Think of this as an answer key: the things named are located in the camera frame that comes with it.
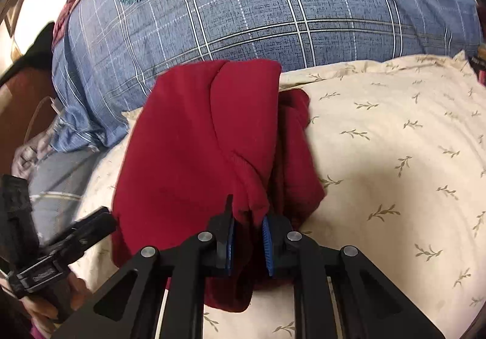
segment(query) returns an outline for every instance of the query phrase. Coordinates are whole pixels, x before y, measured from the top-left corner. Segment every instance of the bed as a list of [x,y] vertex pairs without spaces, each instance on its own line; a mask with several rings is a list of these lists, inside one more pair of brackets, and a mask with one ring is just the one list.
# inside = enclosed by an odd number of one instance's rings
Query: bed
[[[486,90],[465,54],[283,73],[280,88],[294,87],[310,97],[307,137],[327,190],[301,230],[360,248],[447,339],[461,337],[486,297]],[[125,114],[130,129],[140,111]],[[78,218],[111,206],[129,137],[93,173]],[[116,271],[110,256],[107,238],[71,268],[96,290]],[[204,319],[205,338],[292,337],[292,289],[256,291],[240,314],[206,308]]]

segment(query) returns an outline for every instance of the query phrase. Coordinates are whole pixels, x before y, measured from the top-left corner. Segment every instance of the folded red garment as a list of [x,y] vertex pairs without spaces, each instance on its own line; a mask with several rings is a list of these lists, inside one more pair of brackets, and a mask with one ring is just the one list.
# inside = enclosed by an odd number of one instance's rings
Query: folded red garment
[[269,211],[295,229],[324,191],[305,138],[309,98],[279,94],[274,61],[177,66],[157,80],[128,145],[113,201],[118,266],[146,245],[179,246],[233,195],[232,277],[208,279],[205,303],[241,312],[265,282],[261,224]]

